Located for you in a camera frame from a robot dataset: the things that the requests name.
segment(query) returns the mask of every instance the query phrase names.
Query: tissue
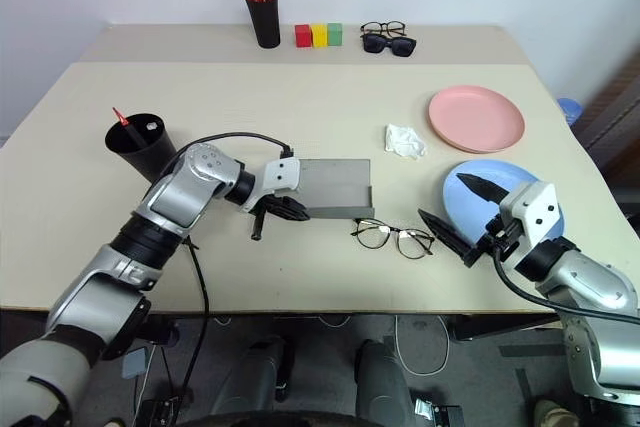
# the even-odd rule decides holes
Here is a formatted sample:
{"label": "tissue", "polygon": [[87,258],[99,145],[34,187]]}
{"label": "tissue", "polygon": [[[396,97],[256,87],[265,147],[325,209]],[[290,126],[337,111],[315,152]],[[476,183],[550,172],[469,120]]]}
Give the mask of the tissue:
{"label": "tissue", "polygon": [[398,127],[389,124],[387,125],[384,150],[417,160],[425,154],[427,145],[411,127]]}

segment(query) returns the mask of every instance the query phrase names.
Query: black glasses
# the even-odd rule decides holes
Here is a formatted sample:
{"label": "black glasses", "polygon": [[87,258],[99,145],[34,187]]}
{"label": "black glasses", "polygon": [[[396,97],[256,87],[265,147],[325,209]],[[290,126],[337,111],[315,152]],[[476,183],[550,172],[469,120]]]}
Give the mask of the black glasses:
{"label": "black glasses", "polygon": [[386,47],[391,47],[393,55],[409,57],[416,47],[416,41],[409,37],[394,37],[388,39],[380,34],[362,34],[362,47],[366,52],[379,54]]}
{"label": "black glasses", "polygon": [[396,233],[396,247],[408,259],[421,259],[433,255],[431,235],[418,229],[398,229],[376,219],[354,219],[356,231],[351,235],[367,249],[379,249],[387,243],[391,233]]}
{"label": "black glasses", "polygon": [[387,33],[389,37],[404,37],[404,29],[406,25],[397,20],[391,22],[367,22],[360,26],[360,32],[363,34],[383,34]]}

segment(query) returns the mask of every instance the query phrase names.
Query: pink plate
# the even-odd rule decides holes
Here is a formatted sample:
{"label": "pink plate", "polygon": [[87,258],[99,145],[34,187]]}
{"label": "pink plate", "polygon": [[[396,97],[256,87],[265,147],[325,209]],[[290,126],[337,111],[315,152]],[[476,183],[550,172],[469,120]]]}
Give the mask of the pink plate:
{"label": "pink plate", "polygon": [[524,134],[518,108],[503,95],[475,85],[449,87],[434,95],[429,120],[447,143],[475,154],[511,147]]}

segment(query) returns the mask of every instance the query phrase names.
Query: red marker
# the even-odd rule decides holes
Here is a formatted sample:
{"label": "red marker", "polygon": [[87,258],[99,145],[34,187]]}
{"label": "red marker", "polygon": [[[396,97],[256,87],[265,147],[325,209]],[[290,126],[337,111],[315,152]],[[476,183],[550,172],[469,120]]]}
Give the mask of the red marker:
{"label": "red marker", "polygon": [[138,132],[136,128],[133,126],[133,124],[131,124],[124,115],[118,112],[118,110],[115,107],[111,107],[111,108],[113,109],[116,116],[118,117],[120,124],[122,125],[122,127],[124,127],[124,130],[127,132],[127,134],[129,134],[129,137],[131,138],[133,143],[136,144],[138,149],[139,150],[146,149],[148,147],[147,142],[140,135],[140,132]]}

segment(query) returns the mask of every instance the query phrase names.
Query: black pen holder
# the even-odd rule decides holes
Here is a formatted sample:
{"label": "black pen holder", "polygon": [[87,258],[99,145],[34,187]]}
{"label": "black pen holder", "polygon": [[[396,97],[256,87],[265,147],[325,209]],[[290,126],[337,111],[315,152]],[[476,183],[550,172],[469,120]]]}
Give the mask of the black pen holder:
{"label": "black pen holder", "polygon": [[267,2],[246,1],[258,45],[264,49],[273,49],[280,45],[278,0],[269,0]]}
{"label": "black pen holder", "polygon": [[104,143],[111,152],[118,154],[145,179],[153,182],[176,154],[176,149],[167,135],[164,122],[157,115],[135,114],[127,117],[127,120],[147,146],[141,149],[120,122],[111,126]]}

